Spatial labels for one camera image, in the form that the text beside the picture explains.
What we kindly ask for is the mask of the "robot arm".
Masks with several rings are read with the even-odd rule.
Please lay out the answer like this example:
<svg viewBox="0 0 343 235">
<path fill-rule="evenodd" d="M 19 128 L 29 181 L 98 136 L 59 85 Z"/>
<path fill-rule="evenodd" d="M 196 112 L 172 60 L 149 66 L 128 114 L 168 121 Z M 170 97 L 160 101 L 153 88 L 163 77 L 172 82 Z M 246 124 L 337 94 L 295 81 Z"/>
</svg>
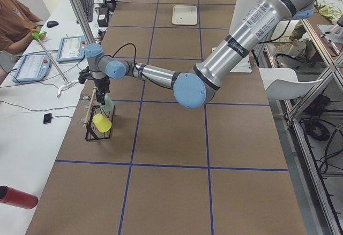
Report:
<svg viewBox="0 0 343 235">
<path fill-rule="evenodd" d="M 230 29 L 226 38 L 201 63 L 187 73 L 145 65 L 136 60 L 116 60 L 103 52 L 99 44 L 85 46 L 88 67 L 79 73 L 84 84 L 93 80 L 96 99 L 105 103 L 111 79 L 130 76 L 173 90 L 174 98 L 186 108 L 198 108 L 209 102 L 220 89 L 222 79 L 265 37 L 285 20 L 311 16 L 315 0 L 257 0 L 241 21 Z"/>
</svg>

